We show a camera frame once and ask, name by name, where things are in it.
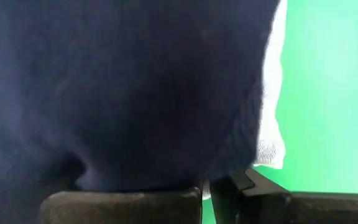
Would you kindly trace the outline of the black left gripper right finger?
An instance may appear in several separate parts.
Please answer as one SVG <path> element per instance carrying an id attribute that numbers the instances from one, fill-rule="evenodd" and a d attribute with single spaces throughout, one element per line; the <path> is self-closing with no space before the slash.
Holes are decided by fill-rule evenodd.
<path id="1" fill-rule="evenodd" d="M 254 169 L 233 172 L 210 184 L 217 224 L 284 224 L 288 190 Z"/>

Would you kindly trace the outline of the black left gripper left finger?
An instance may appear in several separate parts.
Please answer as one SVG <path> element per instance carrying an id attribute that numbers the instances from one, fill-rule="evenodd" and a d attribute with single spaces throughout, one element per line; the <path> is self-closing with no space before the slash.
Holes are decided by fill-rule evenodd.
<path id="1" fill-rule="evenodd" d="M 197 187 L 156 195 L 158 224 L 200 224 L 202 219 L 202 193 Z"/>

